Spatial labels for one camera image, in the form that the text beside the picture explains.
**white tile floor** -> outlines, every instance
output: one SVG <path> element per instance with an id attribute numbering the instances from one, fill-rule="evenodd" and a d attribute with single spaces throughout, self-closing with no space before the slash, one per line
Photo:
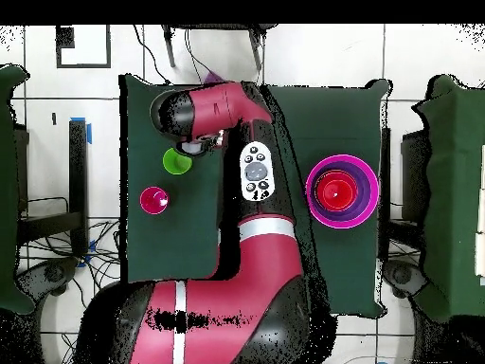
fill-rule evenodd
<path id="1" fill-rule="evenodd" d="M 176 68 L 169 65 L 161 26 L 137 26 L 156 58 L 158 70 L 175 83 L 196 83 L 184 31 L 172 39 Z M 63 51 L 70 63 L 103 63 L 103 26 L 75 26 L 76 48 Z M 436 74 L 455 74 L 476 86 L 485 80 L 483 39 L 472 29 L 450 25 L 279 25 L 268 32 L 267 83 L 311 86 L 364 86 L 386 78 L 393 82 L 388 104 L 391 128 L 391 200 L 402 201 L 400 142 L 404 134 L 422 128 L 411 106 L 421 100 Z M 54 27 L 0 27 L 0 64 L 23 65 L 30 79 L 14 91 L 12 107 L 30 131 L 28 148 L 29 198 L 66 196 L 67 130 L 70 118 L 85 117 L 92 124 L 89 154 L 90 225 L 119 216 L 119 116 L 117 75 L 131 73 L 147 82 L 161 83 L 150 54 L 137 42 L 132 26 L 111 26 L 111 69 L 58 69 Z M 253 81 L 258 75 L 246 32 L 192 31 L 195 57 L 220 76 Z M 201 76 L 207 74 L 197 65 Z M 56 113 L 57 125 L 52 124 Z M 63 210 L 62 202 L 35 206 L 40 214 Z M 392 216 L 400 217 L 399 207 Z M 92 229 L 91 239 L 97 234 Z M 108 236 L 103 248 L 115 250 Z M 29 256 L 39 255 L 30 247 Z M 97 267 L 101 261 L 93 261 Z M 110 275 L 118 275 L 117 266 Z M 85 268 L 76 276 L 84 303 L 93 296 L 93 281 Z M 409 303 L 397 300 L 385 284 L 382 302 L 387 314 L 377 320 L 339 317 L 332 356 L 324 364 L 408 364 L 413 348 L 413 321 Z M 83 307 L 80 289 L 49 297 L 42 319 L 42 340 L 48 364 L 61 364 L 68 352 L 62 334 L 74 341 Z"/>

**blue tape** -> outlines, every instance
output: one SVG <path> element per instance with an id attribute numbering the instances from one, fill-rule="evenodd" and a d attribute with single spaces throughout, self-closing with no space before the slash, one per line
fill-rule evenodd
<path id="1" fill-rule="evenodd" d="M 86 125 L 86 139 L 89 144 L 93 143 L 93 139 L 91 138 L 91 123 Z"/>
<path id="2" fill-rule="evenodd" d="M 96 240 L 92 240 L 89 243 L 89 251 L 91 251 L 91 252 L 95 252 L 96 251 Z M 84 259 L 83 259 L 83 262 L 78 264 L 78 268 L 84 268 L 84 267 L 86 267 L 86 263 L 89 263 L 92 258 L 93 258 L 92 255 L 85 255 L 84 256 Z"/>

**green cloth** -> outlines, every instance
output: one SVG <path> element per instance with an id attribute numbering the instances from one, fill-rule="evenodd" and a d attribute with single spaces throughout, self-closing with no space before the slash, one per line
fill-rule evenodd
<path id="1" fill-rule="evenodd" d="M 174 143 L 153 127 L 153 99 L 173 87 L 147 85 L 125 76 L 128 91 L 128 281 L 201 279 L 217 263 L 217 191 L 221 154 L 194 158 L 192 168 L 173 175 L 163 167 Z M 140 194 L 150 186 L 170 198 L 158 215 L 145 212 Z"/>
<path id="2" fill-rule="evenodd" d="M 431 190 L 424 219 L 430 283 L 415 297 L 431 319 L 485 316 L 485 287 L 475 275 L 475 247 L 485 143 L 485 91 L 466 89 L 449 76 L 431 81 L 417 106 L 429 127 L 432 155 L 426 175 Z"/>
<path id="3" fill-rule="evenodd" d="M 16 65 L 0 66 L 0 308 L 17 314 L 34 310 L 33 301 L 16 286 L 14 275 L 18 265 L 17 220 L 19 219 L 19 187 L 17 182 L 17 150 L 13 132 L 10 100 L 13 89 L 28 77 Z"/>
<path id="4" fill-rule="evenodd" d="M 283 151 L 298 239 L 304 229 L 298 222 L 308 213 L 302 186 L 320 160 L 331 155 L 354 155 L 378 175 L 381 99 L 388 88 L 385 80 L 367 89 L 270 87 L 283 112 L 303 181 L 301 185 L 293 159 Z M 312 217 L 312 230 L 332 313 L 380 316 L 383 309 L 374 301 L 377 210 L 365 223 L 351 229 L 325 227 Z"/>
<path id="5" fill-rule="evenodd" d="M 162 155 L 173 144 L 153 128 L 153 98 L 171 87 L 147 85 L 127 76 L 128 89 L 128 279 L 203 278 L 216 263 L 216 200 L 220 155 L 193 161 L 181 176 L 164 172 Z M 303 180 L 321 159 L 351 154 L 364 159 L 377 174 L 380 160 L 381 99 L 384 80 L 368 89 L 269 87 L 284 114 Z M 281 132 L 277 128 L 277 138 Z M 296 215 L 296 236 L 306 211 L 297 168 L 283 157 Z M 174 200 L 160 215 L 139 206 L 140 193 L 159 186 Z M 375 318 L 382 308 L 374 301 L 377 217 L 349 230 L 312 228 L 321 272 L 333 313 Z"/>

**dark green table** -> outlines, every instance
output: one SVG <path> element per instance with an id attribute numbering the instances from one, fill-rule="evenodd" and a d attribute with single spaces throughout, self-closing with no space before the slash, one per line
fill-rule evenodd
<path id="1" fill-rule="evenodd" d="M 429 130 L 432 155 L 426 175 L 431 191 L 424 219 L 430 283 L 416 296 L 434 321 L 485 317 L 485 286 L 475 273 L 476 230 L 485 144 L 485 90 L 458 85 L 449 76 L 430 82 L 430 96 L 416 110 Z"/>
<path id="2" fill-rule="evenodd" d="M 153 98 L 171 87 L 147 85 L 132 76 L 126 76 L 126 85 L 128 280 L 204 278 L 216 264 L 220 155 L 216 152 L 194 159 L 192 169 L 182 176 L 165 172 L 162 155 L 172 144 L 152 127 L 149 110 Z M 284 114 L 275 127 L 296 215 L 296 236 L 304 245 L 309 215 L 298 167 L 304 182 L 324 157 L 351 154 L 364 159 L 378 174 L 381 100 L 388 83 L 379 80 L 362 89 L 268 90 L 265 97 L 270 109 L 275 112 L 280 108 Z M 285 129 L 289 141 L 284 141 Z M 292 146 L 297 164 L 290 152 Z M 172 198 L 170 207 L 160 215 L 148 215 L 139 206 L 139 195 L 149 186 L 167 190 Z M 383 310 L 374 301 L 376 212 L 363 225 L 349 230 L 323 227 L 313 218 L 310 226 L 332 312 L 369 318 L 381 315 Z"/>

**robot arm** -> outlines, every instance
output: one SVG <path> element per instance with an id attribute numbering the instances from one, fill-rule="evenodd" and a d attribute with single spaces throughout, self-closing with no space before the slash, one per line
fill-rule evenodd
<path id="1" fill-rule="evenodd" d="M 224 82 L 164 93 L 153 101 L 157 130 L 176 142 L 181 154 L 202 155 L 221 131 L 272 116 L 252 82 Z"/>

